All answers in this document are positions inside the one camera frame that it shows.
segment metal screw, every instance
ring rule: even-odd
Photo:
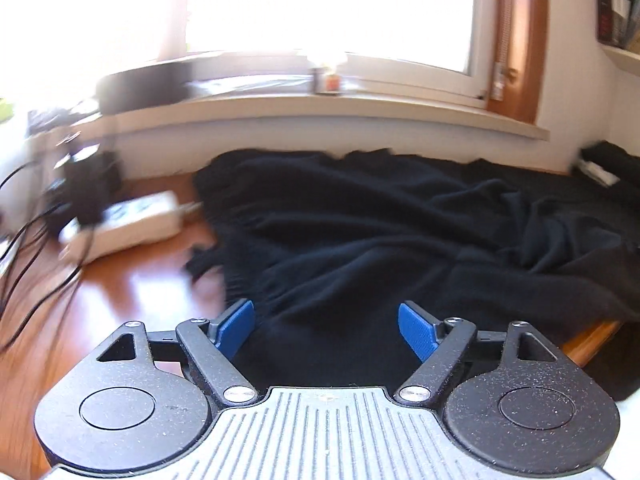
[[[400,398],[407,402],[422,402],[431,397],[431,392],[424,386],[405,386],[400,390]]]
[[[231,388],[227,388],[223,395],[229,402],[239,404],[240,402],[247,402],[253,399],[255,392],[248,386],[232,386]]]

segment white wall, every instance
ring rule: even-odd
[[[0,180],[15,168],[30,160],[24,134],[27,129],[27,116],[24,110],[17,110],[10,121],[0,124]],[[27,220],[27,209],[31,189],[38,185],[40,175],[33,168],[16,174],[0,190],[0,210],[4,213],[4,224],[11,230],[17,230]]]
[[[633,155],[640,155],[640,77],[618,74],[609,140]]]
[[[392,148],[459,161],[565,170],[576,151],[606,136],[617,70],[595,39],[595,0],[550,0],[548,53],[538,124],[550,141],[459,126],[361,118],[279,118],[188,124],[118,138],[127,176],[191,171],[242,147]]]

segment orange window frame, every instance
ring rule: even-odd
[[[498,0],[494,85],[487,110],[535,124],[545,67],[548,0]]]

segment ribbed gray surface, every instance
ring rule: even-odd
[[[53,470],[50,480],[71,473]],[[381,388],[274,388],[226,410],[206,439],[142,480],[506,480],[454,446],[433,413],[398,406]],[[591,470],[572,480],[603,480]]]

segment white power strip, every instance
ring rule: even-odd
[[[4,254],[4,252],[7,250],[7,247],[9,246],[11,241],[12,239],[9,236],[5,237],[2,241],[0,241],[1,254]],[[18,252],[18,245],[20,245],[19,241],[16,242],[14,246],[11,247],[11,249],[9,249],[9,252],[6,254],[6,256],[2,260],[0,260],[0,278],[4,276],[4,273],[9,268],[11,261],[15,258],[15,255]]]
[[[105,211],[104,221],[94,228],[94,240],[84,261],[177,235],[182,228],[183,210],[171,191],[112,205]],[[58,237],[65,246],[60,259],[79,262],[90,232],[91,228],[80,228],[76,219],[69,222]]]

